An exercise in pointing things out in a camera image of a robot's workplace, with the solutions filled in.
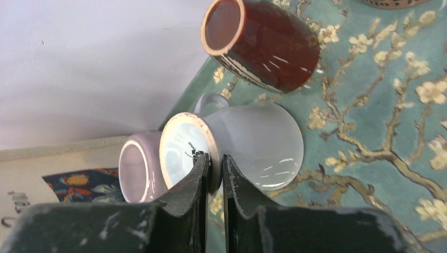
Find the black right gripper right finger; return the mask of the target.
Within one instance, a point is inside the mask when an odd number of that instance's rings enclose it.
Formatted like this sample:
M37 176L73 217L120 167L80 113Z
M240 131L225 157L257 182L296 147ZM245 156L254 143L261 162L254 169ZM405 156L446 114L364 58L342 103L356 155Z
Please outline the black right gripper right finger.
M427 252L382 210L282 206L229 155L222 175L227 252Z

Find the white footed mug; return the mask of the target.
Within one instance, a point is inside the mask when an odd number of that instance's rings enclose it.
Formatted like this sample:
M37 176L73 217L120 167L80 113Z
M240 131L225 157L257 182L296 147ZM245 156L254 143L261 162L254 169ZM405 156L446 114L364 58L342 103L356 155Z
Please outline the white footed mug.
M174 115L162 131L159 158L167 187L188 175L203 154L210 159L210 194L221 186L224 155L257 188L273 191L300 171L304 140L296 120L276 103L231 106L221 94L205 93L193 112Z

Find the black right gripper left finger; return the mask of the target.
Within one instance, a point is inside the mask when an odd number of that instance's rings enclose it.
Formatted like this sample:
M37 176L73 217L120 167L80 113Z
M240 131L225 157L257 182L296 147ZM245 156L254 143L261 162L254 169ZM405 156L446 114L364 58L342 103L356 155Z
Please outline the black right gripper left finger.
M1 252L205 252L209 156L148 203L45 203L21 214Z

